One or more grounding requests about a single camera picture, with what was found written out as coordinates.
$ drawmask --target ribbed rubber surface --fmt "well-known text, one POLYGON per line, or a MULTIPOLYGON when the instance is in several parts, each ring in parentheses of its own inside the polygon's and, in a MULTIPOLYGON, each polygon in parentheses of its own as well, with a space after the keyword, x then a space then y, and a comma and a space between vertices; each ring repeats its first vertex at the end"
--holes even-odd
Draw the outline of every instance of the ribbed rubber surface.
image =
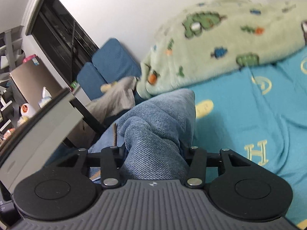
POLYGON ((129 180, 106 190, 97 203, 75 218, 59 222, 25 219, 13 230, 295 230, 285 219, 243 222, 218 211, 201 190, 178 180, 129 180))

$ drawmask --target blue cushion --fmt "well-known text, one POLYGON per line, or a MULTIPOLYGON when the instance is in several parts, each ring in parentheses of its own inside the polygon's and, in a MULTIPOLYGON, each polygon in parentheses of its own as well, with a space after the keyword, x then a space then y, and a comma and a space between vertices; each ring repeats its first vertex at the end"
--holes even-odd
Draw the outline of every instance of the blue cushion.
POLYGON ((92 58, 103 78, 112 83, 127 76, 141 76, 141 70, 117 39, 109 39, 92 58))
POLYGON ((92 63, 85 63, 84 67, 78 73, 77 82, 80 84, 90 100, 99 98, 103 95, 100 87, 103 84, 106 84, 106 81, 92 63))

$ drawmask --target metal rivet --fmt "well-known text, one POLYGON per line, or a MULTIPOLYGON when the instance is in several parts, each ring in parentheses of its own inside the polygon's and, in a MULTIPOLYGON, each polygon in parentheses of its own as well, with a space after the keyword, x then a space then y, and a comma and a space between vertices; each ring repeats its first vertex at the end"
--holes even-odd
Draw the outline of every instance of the metal rivet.
POLYGON ((115 178, 107 178, 103 180, 103 184, 106 186, 114 186, 118 184, 118 180, 115 178))
POLYGON ((202 184, 203 181, 199 178, 190 178, 190 179, 188 179, 187 183, 190 186, 198 186, 198 185, 202 184))

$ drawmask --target denim fabric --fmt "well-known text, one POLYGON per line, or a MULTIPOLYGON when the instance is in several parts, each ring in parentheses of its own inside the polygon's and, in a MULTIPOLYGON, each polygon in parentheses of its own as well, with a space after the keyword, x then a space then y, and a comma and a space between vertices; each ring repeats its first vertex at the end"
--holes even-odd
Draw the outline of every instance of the denim fabric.
MULTIPOLYGON (((180 148, 192 143, 194 99, 192 91, 176 90, 140 103, 117 120, 117 133, 129 152, 120 168, 125 179, 185 180, 188 165, 180 148)), ((105 132, 109 139, 110 130, 105 132)), ((111 145, 105 133, 90 152, 111 145)))

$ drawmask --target black cable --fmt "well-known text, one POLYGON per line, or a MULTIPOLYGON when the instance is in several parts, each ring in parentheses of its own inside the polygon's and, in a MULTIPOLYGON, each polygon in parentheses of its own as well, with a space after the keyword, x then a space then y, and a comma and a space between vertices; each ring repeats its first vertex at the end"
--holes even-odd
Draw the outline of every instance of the black cable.
POLYGON ((71 78, 70 78, 70 82, 73 82, 73 62, 74 62, 74 45, 75 45, 75 32, 76 32, 76 21, 74 21, 74 25, 73 25, 73 37, 72 37, 72 50, 71 50, 71 56, 72 56, 72 71, 71 71, 71 78))

